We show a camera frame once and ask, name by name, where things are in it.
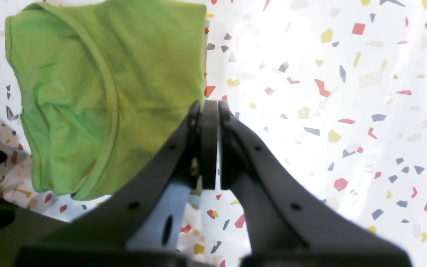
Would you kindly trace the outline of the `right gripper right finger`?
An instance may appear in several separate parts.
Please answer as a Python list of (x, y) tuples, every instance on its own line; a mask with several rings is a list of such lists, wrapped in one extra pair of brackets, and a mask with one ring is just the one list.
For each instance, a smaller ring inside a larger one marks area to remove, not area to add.
[(410, 267), (408, 254), (319, 201), (264, 142), (218, 103), (221, 188), (242, 205), (251, 254), (242, 267)]

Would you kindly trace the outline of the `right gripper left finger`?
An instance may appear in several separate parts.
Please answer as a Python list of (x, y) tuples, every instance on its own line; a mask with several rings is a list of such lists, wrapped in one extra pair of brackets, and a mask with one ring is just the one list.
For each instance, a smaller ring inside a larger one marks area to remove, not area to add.
[(99, 207), (22, 247), (15, 267), (189, 267), (175, 252), (191, 190), (215, 188), (216, 101), (195, 101), (155, 157)]

